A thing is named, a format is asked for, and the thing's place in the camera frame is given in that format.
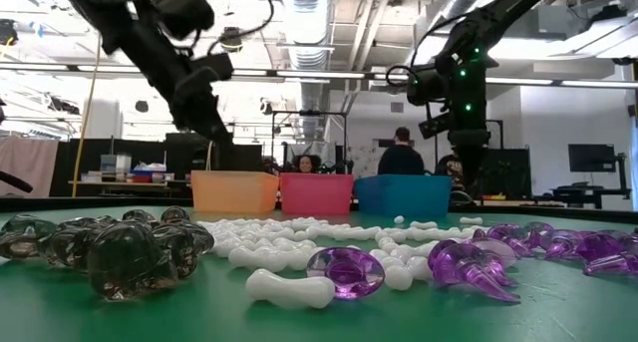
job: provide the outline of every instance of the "computer monitor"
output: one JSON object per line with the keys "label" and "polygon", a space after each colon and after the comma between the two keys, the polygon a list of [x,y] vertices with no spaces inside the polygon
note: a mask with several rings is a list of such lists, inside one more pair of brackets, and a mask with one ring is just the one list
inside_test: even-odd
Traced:
{"label": "computer monitor", "polygon": [[616,172],[616,154],[610,144],[570,144],[571,172]]}

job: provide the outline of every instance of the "cable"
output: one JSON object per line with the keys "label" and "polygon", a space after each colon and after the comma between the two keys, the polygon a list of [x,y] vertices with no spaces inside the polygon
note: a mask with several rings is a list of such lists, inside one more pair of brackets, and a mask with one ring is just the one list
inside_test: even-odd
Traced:
{"label": "cable", "polygon": [[222,34],[222,36],[221,36],[221,37],[219,37],[217,40],[215,40],[214,42],[212,42],[212,43],[210,44],[210,46],[208,47],[208,51],[206,52],[206,54],[207,54],[207,55],[210,55],[210,54],[212,53],[212,50],[213,50],[213,49],[217,46],[217,44],[219,44],[219,42],[220,42],[220,40],[221,40],[221,39],[227,39],[227,38],[241,38],[241,37],[245,37],[245,36],[247,36],[248,34],[252,34],[252,33],[255,33],[255,32],[258,32],[258,31],[260,31],[260,30],[264,29],[264,28],[265,28],[265,27],[266,27],[266,26],[270,23],[270,21],[272,21],[272,18],[273,18],[273,17],[274,17],[274,15],[275,15],[275,6],[274,6],[274,4],[272,3],[272,0],[266,0],[266,1],[268,2],[268,6],[270,7],[270,15],[268,16],[268,18],[267,18],[267,19],[266,19],[266,20],[265,20],[262,24],[258,25],[257,27],[254,27],[254,28],[252,28],[252,29],[248,29],[248,30],[245,30],[245,31],[243,31],[243,32],[240,32],[239,34],[236,34],[236,35],[230,36],[230,37],[224,37],[224,36],[223,36],[223,34]]}
{"label": "cable", "polygon": [[82,156],[82,148],[84,147],[84,136],[87,133],[87,125],[89,124],[89,114],[91,113],[91,103],[93,102],[93,92],[96,88],[96,79],[98,78],[98,67],[100,67],[100,59],[102,53],[102,36],[98,36],[98,48],[96,52],[96,66],[93,68],[93,77],[91,78],[91,89],[89,90],[89,100],[82,116],[82,132],[80,133],[80,142],[78,143],[78,153],[76,154],[76,166],[73,169],[73,190],[71,197],[76,197],[78,192],[78,173],[80,172],[80,157]]}

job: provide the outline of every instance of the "orange bin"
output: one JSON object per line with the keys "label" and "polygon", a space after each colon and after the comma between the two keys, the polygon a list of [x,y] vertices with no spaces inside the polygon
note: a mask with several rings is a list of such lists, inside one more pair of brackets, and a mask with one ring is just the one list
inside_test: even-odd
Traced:
{"label": "orange bin", "polygon": [[265,213],[275,209],[279,177],[251,171],[192,171],[197,212]]}

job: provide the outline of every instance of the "green table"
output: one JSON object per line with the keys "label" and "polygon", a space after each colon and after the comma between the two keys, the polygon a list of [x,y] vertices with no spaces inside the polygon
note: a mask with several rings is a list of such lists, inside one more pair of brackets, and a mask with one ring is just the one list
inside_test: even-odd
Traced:
{"label": "green table", "polygon": [[[110,214],[139,207],[41,211],[54,221]],[[159,215],[160,207],[141,207]],[[283,218],[277,213],[275,218]],[[10,217],[0,214],[0,224]],[[211,216],[196,216],[216,220]],[[457,225],[459,215],[439,221]],[[555,227],[617,228],[631,225],[527,215],[484,214],[485,224],[542,220]],[[334,222],[393,225],[389,218],[352,213]],[[319,240],[320,245],[334,243]],[[345,241],[372,249],[373,242]],[[2,341],[473,341],[623,342],[635,340],[638,281],[586,277],[577,263],[525,259],[508,271],[519,281],[520,304],[508,305],[459,288],[415,283],[406,292],[382,287],[359,301],[334,301],[323,310],[284,310],[251,303],[244,292],[250,271],[232,269],[207,255],[179,288],[138,301],[101,300],[85,276],[50,269],[39,261],[0,266]],[[285,273],[299,277],[300,272]]]}

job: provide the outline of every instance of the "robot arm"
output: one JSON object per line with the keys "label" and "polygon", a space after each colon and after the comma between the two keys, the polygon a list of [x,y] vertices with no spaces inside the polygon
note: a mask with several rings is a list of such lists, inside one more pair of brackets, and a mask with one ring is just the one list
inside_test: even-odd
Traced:
{"label": "robot arm", "polygon": [[485,71],[497,66],[487,55],[505,31],[540,0],[494,0],[455,25],[434,66],[411,67],[408,100],[413,105],[445,99],[447,114],[420,124],[424,138],[449,130],[466,185],[477,178],[489,141],[485,125]]}
{"label": "robot arm", "polygon": [[[209,29],[214,15],[205,0],[69,0],[103,37],[103,49],[121,49],[168,102],[175,126],[189,129],[220,144],[231,136],[217,112],[210,83],[231,78],[233,68],[224,54],[193,60],[191,52],[173,46],[176,39]],[[133,2],[137,19],[127,7]]]}

